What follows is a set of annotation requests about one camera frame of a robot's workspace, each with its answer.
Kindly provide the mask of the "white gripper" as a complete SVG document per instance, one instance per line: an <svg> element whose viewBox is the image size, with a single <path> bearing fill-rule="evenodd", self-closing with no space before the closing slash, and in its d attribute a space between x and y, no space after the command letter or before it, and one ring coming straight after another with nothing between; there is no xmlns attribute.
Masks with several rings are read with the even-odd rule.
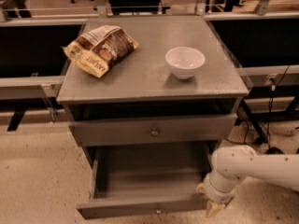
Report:
<svg viewBox="0 0 299 224"><path fill-rule="evenodd" d="M235 196L235 183L226 177L211 172L204 182L196 187L197 193L205 193L210 201L206 204L206 216L214 217L226 207Z"/></svg>

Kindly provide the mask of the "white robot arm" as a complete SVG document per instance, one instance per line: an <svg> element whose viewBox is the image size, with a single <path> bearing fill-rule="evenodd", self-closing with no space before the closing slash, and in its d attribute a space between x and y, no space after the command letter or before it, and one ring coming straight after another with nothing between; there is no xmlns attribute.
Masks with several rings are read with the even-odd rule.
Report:
<svg viewBox="0 0 299 224"><path fill-rule="evenodd" d="M210 157L211 171L196 187L207 196L206 216L214 217L235 196L247 176L299 190L298 154L258 154L250 146L219 147Z"/></svg>

